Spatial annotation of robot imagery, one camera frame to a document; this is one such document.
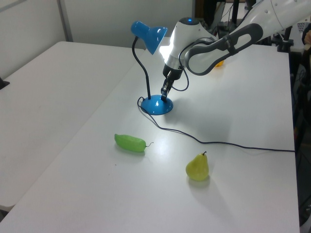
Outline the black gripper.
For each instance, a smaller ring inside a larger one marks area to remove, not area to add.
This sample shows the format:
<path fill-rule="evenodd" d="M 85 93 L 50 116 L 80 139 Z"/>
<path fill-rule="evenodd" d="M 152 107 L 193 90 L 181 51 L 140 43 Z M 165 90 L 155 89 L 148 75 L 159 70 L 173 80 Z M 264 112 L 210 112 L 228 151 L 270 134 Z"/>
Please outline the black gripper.
<path fill-rule="evenodd" d="M 163 83 L 161 88 L 161 100 L 166 102 L 168 99 L 168 94 L 172 88 L 173 82 L 175 80 L 179 80 L 182 75 L 181 69 L 173 69 L 168 65 L 164 65 L 163 68 L 163 75 L 165 76 L 166 80 Z"/>

